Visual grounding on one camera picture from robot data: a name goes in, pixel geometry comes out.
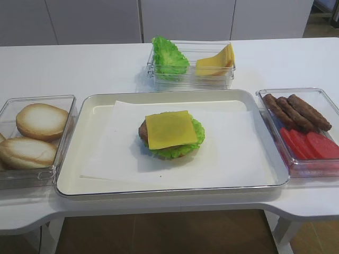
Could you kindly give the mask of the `middle brown patty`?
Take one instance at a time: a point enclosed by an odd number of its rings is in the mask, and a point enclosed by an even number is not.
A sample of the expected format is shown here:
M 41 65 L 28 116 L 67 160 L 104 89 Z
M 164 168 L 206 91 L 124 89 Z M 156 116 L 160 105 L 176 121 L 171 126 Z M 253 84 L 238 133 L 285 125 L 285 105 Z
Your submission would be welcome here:
M 300 113 L 298 113 L 287 101 L 285 97 L 279 97 L 276 100 L 277 104 L 282 108 L 282 110 L 293 120 L 298 129 L 304 133 L 318 132 L 318 129 Z

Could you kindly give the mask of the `bun half in container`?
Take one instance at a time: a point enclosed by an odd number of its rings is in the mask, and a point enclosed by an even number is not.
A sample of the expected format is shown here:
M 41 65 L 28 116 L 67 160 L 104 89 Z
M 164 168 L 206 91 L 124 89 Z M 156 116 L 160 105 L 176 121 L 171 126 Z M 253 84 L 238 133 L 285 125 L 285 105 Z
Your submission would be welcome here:
M 42 141 L 59 139 L 68 119 L 68 112 L 58 107 L 34 103 L 16 115 L 16 127 L 24 136 Z
M 56 152 L 53 144 L 31 138 L 10 138 L 1 142 L 1 160 L 15 169 L 49 167 Z

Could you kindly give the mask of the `brown burger patty on burger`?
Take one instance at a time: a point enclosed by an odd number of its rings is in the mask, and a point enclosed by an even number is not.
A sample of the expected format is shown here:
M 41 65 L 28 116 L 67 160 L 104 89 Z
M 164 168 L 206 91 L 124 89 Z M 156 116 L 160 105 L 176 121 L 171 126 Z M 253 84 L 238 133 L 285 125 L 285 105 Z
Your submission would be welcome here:
M 146 121 L 144 120 L 141 126 L 138 129 L 139 137 L 146 143 L 148 143 L 148 131 Z

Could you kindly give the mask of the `white paper sheet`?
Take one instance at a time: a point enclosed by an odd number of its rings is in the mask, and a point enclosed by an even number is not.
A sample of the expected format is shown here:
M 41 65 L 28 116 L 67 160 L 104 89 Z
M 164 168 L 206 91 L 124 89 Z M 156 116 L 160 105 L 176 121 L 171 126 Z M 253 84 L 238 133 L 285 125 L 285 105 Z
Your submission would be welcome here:
M 256 131 L 254 113 L 239 103 L 129 105 L 109 111 L 100 140 L 81 176 L 133 184 L 133 188 L 184 189 L 274 185 L 273 163 Z M 138 136 L 145 116 L 187 110 L 205 129 L 195 157 L 154 158 Z

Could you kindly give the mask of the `clear lettuce and cheese container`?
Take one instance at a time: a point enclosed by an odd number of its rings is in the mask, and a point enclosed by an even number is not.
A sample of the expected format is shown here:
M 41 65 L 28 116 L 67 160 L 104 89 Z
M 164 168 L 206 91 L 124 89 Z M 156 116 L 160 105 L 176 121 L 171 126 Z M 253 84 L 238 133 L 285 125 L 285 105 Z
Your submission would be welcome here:
M 197 68 L 200 59 L 216 56 L 229 41 L 173 41 L 189 62 L 187 67 L 157 65 L 151 49 L 147 62 L 147 76 L 157 91 L 221 90 L 229 89 L 234 80 L 235 64 L 231 67 Z

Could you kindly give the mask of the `clear patty and tomato container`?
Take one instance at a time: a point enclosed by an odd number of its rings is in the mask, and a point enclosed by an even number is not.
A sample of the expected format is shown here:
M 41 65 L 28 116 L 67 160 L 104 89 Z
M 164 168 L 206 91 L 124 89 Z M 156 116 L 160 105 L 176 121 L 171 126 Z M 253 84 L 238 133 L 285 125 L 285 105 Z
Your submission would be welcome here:
M 263 117 L 268 121 L 269 130 L 273 135 L 274 142 L 282 159 L 288 167 L 290 176 L 337 177 L 338 159 L 319 159 L 316 157 L 316 159 L 302 160 L 293 157 L 293 153 L 280 134 L 280 129 L 282 127 L 286 128 L 285 125 L 266 107 L 263 101 L 263 97 L 266 94 L 272 94 L 276 99 L 279 97 L 285 97 L 287 99 L 292 94 L 297 95 L 315 108 L 332 125 L 332 128 L 329 131 L 318 129 L 318 132 L 316 133 L 327 137 L 338 145 L 338 107 L 327 94 L 322 89 L 318 88 L 262 89 L 257 91 L 256 94 L 261 103 Z M 300 131 L 298 127 L 291 130 L 296 130 L 305 136 L 307 135 L 307 133 Z

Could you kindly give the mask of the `right brown patty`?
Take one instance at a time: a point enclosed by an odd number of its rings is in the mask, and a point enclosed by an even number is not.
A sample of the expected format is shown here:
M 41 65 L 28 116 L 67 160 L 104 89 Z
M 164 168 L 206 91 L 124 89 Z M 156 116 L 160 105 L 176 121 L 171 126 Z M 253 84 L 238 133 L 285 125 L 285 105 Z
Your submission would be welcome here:
M 315 108 L 295 94 L 287 98 L 288 103 L 315 127 L 323 131 L 329 131 L 332 125 Z

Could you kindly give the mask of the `yellow cheese slice on burger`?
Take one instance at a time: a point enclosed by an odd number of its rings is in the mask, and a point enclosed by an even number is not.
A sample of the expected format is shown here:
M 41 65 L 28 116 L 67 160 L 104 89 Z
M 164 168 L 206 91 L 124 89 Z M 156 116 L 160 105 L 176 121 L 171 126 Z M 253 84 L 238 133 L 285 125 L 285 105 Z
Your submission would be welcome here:
M 145 117 L 148 147 L 164 149 L 198 141 L 191 115 L 187 110 L 163 112 Z

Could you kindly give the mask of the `lower bun half in container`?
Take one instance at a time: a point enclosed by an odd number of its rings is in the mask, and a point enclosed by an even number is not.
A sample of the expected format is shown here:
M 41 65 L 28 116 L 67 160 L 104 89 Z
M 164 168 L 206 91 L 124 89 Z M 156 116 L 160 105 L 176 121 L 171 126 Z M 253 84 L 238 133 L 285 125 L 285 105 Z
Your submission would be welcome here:
M 49 167 L 56 152 L 53 144 L 31 138 L 10 138 L 1 142 L 1 160 L 15 169 Z

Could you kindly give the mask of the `green lettuce leaves in container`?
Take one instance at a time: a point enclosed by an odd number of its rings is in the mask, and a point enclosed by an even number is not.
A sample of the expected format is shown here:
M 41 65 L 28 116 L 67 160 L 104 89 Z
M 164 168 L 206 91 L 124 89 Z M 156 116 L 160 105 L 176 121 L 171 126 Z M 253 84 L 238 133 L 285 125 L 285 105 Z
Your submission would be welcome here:
M 178 80 L 185 75 L 190 63 L 172 41 L 162 36 L 152 40 L 155 73 L 162 80 Z

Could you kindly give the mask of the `clear bun container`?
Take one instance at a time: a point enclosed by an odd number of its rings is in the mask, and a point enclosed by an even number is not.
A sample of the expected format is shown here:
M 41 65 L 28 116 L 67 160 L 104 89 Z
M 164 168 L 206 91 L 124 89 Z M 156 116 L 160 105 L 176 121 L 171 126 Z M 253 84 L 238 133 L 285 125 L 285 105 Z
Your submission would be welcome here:
M 26 106 L 44 103 L 68 112 L 62 136 L 51 143 L 57 148 L 51 166 L 36 169 L 15 169 L 1 160 L 1 189 L 46 186 L 54 182 L 66 154 L 77 121 L 76 98 L 73 95 L 11 98 L 1 108 L 1 142 L 24 137 L 16 127 L 16 115 Z

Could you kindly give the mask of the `yellow cheese slices in container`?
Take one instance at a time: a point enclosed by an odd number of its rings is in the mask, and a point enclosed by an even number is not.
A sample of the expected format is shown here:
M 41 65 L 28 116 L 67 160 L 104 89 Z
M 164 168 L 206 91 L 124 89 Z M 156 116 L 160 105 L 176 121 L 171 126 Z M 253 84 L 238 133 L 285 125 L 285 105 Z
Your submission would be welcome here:
M 235 66 L 235 55 L 231 43 L 213 57 L 196 61 L 196 76 L 223 76 Z

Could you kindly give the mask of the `red tomato slice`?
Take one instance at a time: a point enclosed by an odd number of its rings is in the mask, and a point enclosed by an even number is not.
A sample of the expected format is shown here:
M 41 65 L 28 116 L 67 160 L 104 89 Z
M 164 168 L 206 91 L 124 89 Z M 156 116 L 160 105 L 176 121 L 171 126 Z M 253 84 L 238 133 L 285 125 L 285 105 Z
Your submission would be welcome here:
M 316 159 L 314 152 L 306 142 L 306 136 L 304 134 L 296 130 L 290 130 L 289 134 L 294 145 L 294 153 L 299 159 Z
M 296 159 L 302 159 L 303 154 L 299 153 L 299 150 L 297 149 L 297 147 L 295 146 L 295 144 L 291 140 L 291 136 L 290 136 L 289 131 L 286 128 L 282 127 L 280 129 L 280 134 L 281 134 L 284 142 L 286 143 L 286 145 L 289 147 L 289 149 L 293 153 L 293 157 L 296 158 Z
M 306 142 L 319 159 L 338 159 L 339 157 L 338 145 L 319 133 L 307 133 Z

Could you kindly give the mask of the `left red tomato slice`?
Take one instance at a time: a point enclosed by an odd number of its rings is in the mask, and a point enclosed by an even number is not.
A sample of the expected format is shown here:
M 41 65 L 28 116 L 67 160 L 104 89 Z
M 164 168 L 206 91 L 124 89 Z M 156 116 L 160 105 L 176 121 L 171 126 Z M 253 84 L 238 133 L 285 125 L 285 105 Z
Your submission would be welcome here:
M 286 143 L 286 145 L 289 147 L 289 149 L 293 153 L 293 157 L 296 158 L 296 159 L 302 159 L 303 154 L 299 153 L 299 150 L 297 149 L 297 147 L 295 146 L 295 144 L 291 140 L 291 136 L 290 136 L 289 131 L 286 128 L 282 127 L 280 129 L 280 134 L 281 134 L 284 142 Z

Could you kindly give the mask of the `green lettuce leaf on burger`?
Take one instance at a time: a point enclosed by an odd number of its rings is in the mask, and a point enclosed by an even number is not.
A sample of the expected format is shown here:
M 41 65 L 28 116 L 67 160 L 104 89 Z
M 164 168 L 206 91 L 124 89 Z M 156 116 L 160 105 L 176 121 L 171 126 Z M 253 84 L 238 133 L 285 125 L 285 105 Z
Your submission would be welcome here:
M 192 123 L 193 123 L 195 133 L 198 137 L 198 141 L 196 143 L 174 146 L 174 147 L 158 149 L 158 150 L 151 150 L 148 147 L 148 143 L 144 142 L 143 140 L 142 142 L 149 149 L 149 151 L 154 155 L 164 155 L 167 157 L 175 158 L 177 156 L 185 155 L 187 153 L 193 152 L 194 150 L 199 149 L 200 145 L 204 142 L 205 129 L 198 120 L 193 118 L 192 115 L 191 115 L 191 118 L 192 118 Z

